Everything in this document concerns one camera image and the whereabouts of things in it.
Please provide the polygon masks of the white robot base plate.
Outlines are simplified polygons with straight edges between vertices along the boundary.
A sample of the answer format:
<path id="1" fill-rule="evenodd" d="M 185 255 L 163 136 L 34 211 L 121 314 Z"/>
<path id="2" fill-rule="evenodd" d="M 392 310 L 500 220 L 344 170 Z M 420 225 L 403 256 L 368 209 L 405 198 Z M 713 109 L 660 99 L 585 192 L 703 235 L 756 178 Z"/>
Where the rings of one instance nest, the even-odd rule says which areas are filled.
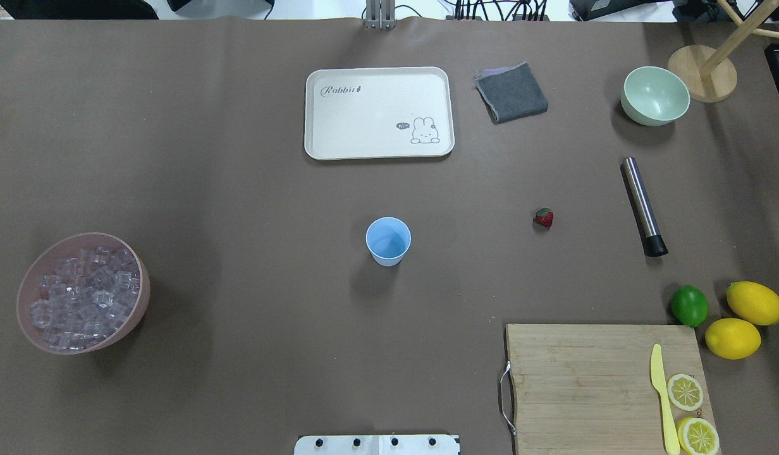
<path id="1" fill-rule="evenodd" d="M 460 454 L 457 435 L 377 434 L 306 435 L 297 440 L 294 454 Z"/>

